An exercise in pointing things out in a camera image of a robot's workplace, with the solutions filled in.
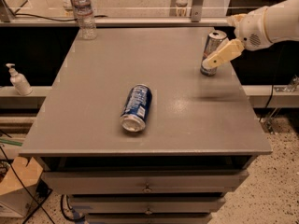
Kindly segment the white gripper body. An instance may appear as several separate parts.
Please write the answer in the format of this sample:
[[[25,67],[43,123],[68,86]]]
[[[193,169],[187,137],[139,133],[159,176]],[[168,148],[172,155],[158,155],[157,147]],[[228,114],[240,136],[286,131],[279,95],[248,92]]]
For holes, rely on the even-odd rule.
[[[266,49],[272,45],[265,30],[267,7],[260,7],[246,14],[235,27],[235,36],[241,40],[246,50]]]

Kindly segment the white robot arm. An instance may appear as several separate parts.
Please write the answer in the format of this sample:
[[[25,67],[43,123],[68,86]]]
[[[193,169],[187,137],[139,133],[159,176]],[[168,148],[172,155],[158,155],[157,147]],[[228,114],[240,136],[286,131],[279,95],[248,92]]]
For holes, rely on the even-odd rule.
[[[226,38],[202,62],[213,69],[239,57],[243,50],[266,49],[282,41],[299,41],[299,0],[286,0],[271,7],[260,7],[248,14],[227,18],[235,28],[235,39]]]

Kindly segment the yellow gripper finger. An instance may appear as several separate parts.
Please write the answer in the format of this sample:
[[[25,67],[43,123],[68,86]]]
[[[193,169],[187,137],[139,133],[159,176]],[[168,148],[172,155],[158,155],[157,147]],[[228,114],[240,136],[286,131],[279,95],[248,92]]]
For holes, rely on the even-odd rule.
[[[226,38],[221,42],[215,51],[210,53],[203,60],[203,67],[205,69],[219,67],[220,65],[239,57],[243,50],[244,46],[238,38],[232,40]]]
[[[230,26],[236,27],[244,18],[246,17],[245,13],[232,15],[226,18],[227,23]]]

